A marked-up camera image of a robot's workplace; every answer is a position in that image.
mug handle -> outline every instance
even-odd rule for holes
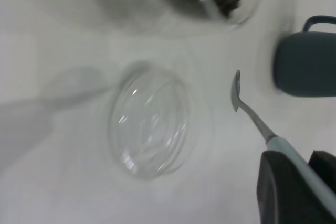
[[[309,28],[317,23],[329,23],[336,25],[336,17],[332,16],[312,16],[307,19],[302,31],[308,31]]]

dark gray mug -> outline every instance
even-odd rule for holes
[[[298,97],[336,96],[336,34],[309,31],[317,23],[336,25],[336,17],[313,16],[278,44],[274,58],[275,85]]]

metal spoon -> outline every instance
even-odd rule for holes
[[[235,111],[238,108],[242,108],[252,119],[254,124],[257,126],[259,132],[266,141],[266,144],[276,136],[273,131],[262,121],[262,119],[250,108],[246,103],[244,103],[240,97],[240,70],[237,70],[235,78],[233,79],[231,87],[231,102]]]

white table surface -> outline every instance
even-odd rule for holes
[[[240,69],[241,97],[305,159],[335,155],[335,98],[290,97],[270,79],[277,38],[312,15],[336,16],[335,0],[262,0],[233,31],[184,34],[168,17],[132,34],[110,27],[95,0],[0,0],[0,223],[259,223],[265,145],[234,113],[231,81]],[[115,183],[100,126],[117,76],[127,63],[179,54],[195,58],[206,84],[214,134],[201,140],[211,146],[205,165],[180,180]]]

light blue handle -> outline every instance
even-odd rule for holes
[[[284,138],[279,136],[273,137],[268,142],[267,149],[285,154],[293,162],[320,202],[336,218],[336,195],[314,170],[308,166],[300,154]]]

